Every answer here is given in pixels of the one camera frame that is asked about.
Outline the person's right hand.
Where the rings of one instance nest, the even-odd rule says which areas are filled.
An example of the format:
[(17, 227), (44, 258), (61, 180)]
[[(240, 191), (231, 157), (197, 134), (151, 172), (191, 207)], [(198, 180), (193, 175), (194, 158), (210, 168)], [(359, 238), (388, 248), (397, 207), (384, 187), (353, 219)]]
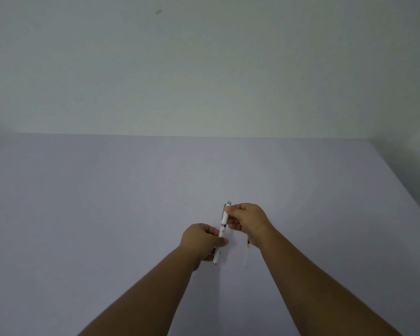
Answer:
[(245, 233), (250, 242), (262, 250), (267, 238), (274, 234), (275, 228), (260, 206), (252, 203), (240, 204), (245, 205), (245, 210), (241, 214), (228, 214), (228, 227)]

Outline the person's left hand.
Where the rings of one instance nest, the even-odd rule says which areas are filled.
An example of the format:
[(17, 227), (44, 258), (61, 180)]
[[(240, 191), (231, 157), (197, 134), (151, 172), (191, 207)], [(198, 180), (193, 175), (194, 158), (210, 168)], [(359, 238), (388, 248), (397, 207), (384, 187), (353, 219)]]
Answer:
[(215, 248), (210, 247), (210, 237), (218, 237), (219, 230), (207, 224), (192, 224), (183, 233), (179, 249), (193, 260), (193, 271), (202, 261), (213, 262)]

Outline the white pen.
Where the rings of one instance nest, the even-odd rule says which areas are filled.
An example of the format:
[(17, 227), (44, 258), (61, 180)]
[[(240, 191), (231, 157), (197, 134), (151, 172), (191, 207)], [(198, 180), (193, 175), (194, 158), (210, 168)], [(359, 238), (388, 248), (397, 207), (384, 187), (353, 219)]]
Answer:
[[(224, 209), (223, 209), (223, 213), (222, 213), (222, 217), (221, 217), (221, 224), (220, 224), (220, 229), (219, 229), (219, 238), (223, 238), (224, 234), (225, 234), (225, 230), (228, 224), (228, 213), (225, 211), (226, 207), (230, 207), (231, 206), (231, 202), (228, 201), (225, 205), (224, 205)], [(221, 254), (221, 248), (222, 247), (216, 247), (215, 248), (215, 252), (213, 254), (213, 264), (216, 265), (218, 263), (218, 259), (220, 257)]]

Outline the person's right forearm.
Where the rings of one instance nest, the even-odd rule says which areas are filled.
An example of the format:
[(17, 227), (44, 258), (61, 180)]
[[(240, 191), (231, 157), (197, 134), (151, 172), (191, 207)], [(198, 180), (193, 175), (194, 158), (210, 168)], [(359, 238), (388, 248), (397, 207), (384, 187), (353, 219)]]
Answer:
[(402, 336), (272, 225), (248, 235), (301, 336)]

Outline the person's left forearm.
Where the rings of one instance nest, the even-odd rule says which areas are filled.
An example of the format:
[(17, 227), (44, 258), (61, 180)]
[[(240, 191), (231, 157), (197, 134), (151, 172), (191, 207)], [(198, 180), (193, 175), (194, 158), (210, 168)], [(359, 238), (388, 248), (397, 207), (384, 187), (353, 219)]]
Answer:
[(191, 249), (177, 247), (78, 336), (167, 336), (199, 264)]

